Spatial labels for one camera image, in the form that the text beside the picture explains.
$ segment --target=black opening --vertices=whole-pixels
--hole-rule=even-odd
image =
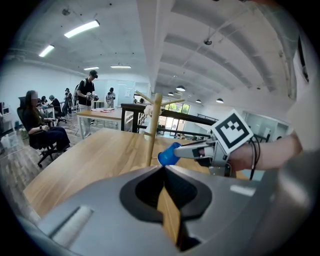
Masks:
[[[185,221],[200,218],[211,203],[212,193],[205,184],[169,166],[160,166],[127,182],[120,191],[120,201],[138,220],[163,224],[163,214],[157,211],[163,187],[180,211],[176,246],[185,251],[200,244],[198,239],[189,237]]]

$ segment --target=wooden dowel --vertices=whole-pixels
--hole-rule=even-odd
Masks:
[[[184,102],[184,101],[185,101],[185,99],[181,98],[181,99],[176,99],[176,100],[172,100],[172,101],[169,101],[169,102],[164,102],[164,103],[161,104],[161,107],[165,106],[165,105],[168,105],[168,104],[171,104],[171,103]]]
[[[141,93],[140,91],[136,90],[135,91],[136,94],[139,94],[142,98],[144,98],[145,100],[147,100],[148,102],[150,102],[151,104],[155,104],[155,102],[150,99],[149,97],[147,97],[146,95],[144,95],[143,93]]]
[[[146,131],[143,131],[143,132],[142,132],[142,134],[143,134],[143,135],[148,135],[148,136],[152,136],[152,134],[151,134],[151,133],[149,133],[149,132],[146,132]]]
[[[150,138],[148,141],[148,148],[146,153],[146,165],[151,165],[151,159],[152,159],[152,153],[154,151],[154,144],[155,144],[155,137],[157,133],[157,127],[158,127],[158,120],[160,115],[160,108],[161,108],[161,102],[162,102],[162,95],[160,93],[155,94],[155,101],[153,105],[153,112],[152,112],[152,118],[151,118],[151,124],[150,124]]]

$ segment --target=desk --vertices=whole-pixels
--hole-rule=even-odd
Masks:
[[[157,156],[173,142],[187,144],[190,141],[157,137],[153,156]],[[25,188],[24,195],[40,217],[43,217],[95,181],[145,167],[147,146],[143,134],[102,128],[54,160]],[[157,159],[152,159],[151,164],[159,165]],[[192,159],[181,158],[177,166],[209,173],[208,168]],[[180,217],[177,208],[170,207],[170,204],[173,204],[172,199],[164,189],[159,197],[158,209],[164,212],[164,207],[167,207],[168,212],[173,212],[170,221],[164,219],[164,227],[171,226],[173,230],[179,227]],[[177,234],[170,236],[176,239]]]
[[[40,110],[43,110],[43,113],[45,114],[45,112],[47,111],[48,113],[52,113],[52,117],[53,118],[56,118],[55,117],[55,107],[53,106],[50,106],[50,107],[47,107],[47,108],[44,108],[44,107],[37,107],[37,109],[40,111]],[[57,126],[57,121],[53,122],[53,126]]]
[[[119,109],[116,109],[112,112],[97,112],[97,111],[81,111],[77,114],[78,124],[80,128],[81,138],[84,139],[84,133],[83,133],[83,127],[82,127],[82,118],[89,118],[89,119],[97,119],[102,120],[104,127],[106,127],[106,120],[111,120],[116,122],[116,125],[118,127],[121,127],[121,117],[122,117],[122,111]]]

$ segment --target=woman sitting in chair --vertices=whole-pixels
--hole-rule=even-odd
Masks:
[[[29,90],[25,96],[25,108],[22,114],[25,129],[29,135],[42,132],[39,134],[41,140],[49,144],[56,143],[56,150],[58,155],[66,151],[70,147],[70,141],[64,128],[53,127],[50,128],[45,125],[45,122],[54,122],[53,118],[42,118],[40,112],[36,108],[38,102],[38,93],[34,90]]]

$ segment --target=white table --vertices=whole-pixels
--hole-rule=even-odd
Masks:
[[[104,127],[106,127],[106,120],[110,120],[110,121],[116,122],[116,125],[118,127],[121,127],[121,117],[122,117],[121,109],[116,109],[115,111],[108,112],[108,113],[87,110],[87,111],[78,112],[76,113],[76,115],[77,115],[80,134],[82,139],[84,139],[84,131],[83,131],[82,122],[81,122],[83,118],[102,120]]]
[[[47,111],[48,113],[52,113],[52,117],[55,119],[55,108],[53,106],[51,107],[47,107],[47,108],[44,108],[44,107],[37,107],[37,109],[39,111],[43,110],[43,113],[45,114],[45,111]],[[53,126],[57,126],[57,121],[53,122]]]

